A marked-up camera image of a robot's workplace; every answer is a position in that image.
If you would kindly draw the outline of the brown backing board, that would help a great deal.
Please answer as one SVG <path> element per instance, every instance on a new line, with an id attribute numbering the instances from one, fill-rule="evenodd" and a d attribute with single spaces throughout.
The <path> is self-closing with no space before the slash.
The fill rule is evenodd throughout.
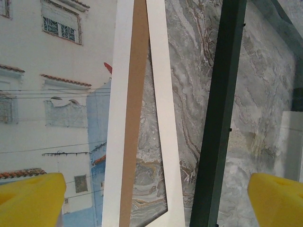
<path id="1" fill-rule="evenodd" d="M 149 27 L 146 0 L 134 0 L 119 227 L 130 226 L 148 43 Z"/>

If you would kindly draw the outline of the black picture frame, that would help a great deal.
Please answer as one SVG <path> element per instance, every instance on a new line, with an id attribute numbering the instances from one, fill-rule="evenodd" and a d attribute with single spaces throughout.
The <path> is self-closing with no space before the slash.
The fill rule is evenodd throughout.
<path id="1" fill-rule="evenodd" d="M 214 56 L 190 227 L 278 227 L 276 193 L 303 182 L 303 0 L 209 0 Z"/>

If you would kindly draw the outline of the photo print of white buildings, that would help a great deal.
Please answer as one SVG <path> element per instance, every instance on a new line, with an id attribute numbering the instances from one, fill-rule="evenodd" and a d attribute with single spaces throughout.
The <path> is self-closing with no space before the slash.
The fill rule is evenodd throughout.
<path id="1" fill-rule="evenodd" d="M 0 184 L 59 172 L 101 227 L 117 0 L 0 0 Z"/>

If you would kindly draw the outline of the white mat board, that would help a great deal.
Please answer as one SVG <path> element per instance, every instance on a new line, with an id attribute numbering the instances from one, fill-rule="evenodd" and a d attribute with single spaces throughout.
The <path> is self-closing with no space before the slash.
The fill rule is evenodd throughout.
<path id="1" fill-rule="evenodd" d="M 147 227 L 185 227 L 164 0 L 146 0 L 155 99 L 168 211 Z M 117 0 L 109 106 L 103 227 L 119 227 L 125 117 L 134 0 Z"/>

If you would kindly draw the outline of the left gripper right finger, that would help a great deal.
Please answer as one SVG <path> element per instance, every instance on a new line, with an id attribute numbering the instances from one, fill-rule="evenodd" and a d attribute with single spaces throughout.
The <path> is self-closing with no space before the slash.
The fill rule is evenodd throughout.
<path id="1" fill-rule="evenodd" d="M 303 183 L 253 173 L 248 196 L 259 227 L 303 227 Z"/>

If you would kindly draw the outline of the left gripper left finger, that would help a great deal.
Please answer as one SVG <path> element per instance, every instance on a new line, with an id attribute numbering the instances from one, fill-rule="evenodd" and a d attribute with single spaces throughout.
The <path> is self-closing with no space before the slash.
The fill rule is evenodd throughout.
<path id="1" fill-rule="evenodd" d="M 0 227 L 56 227 L 65 191 L 61 173 L 0 185 Z"/>

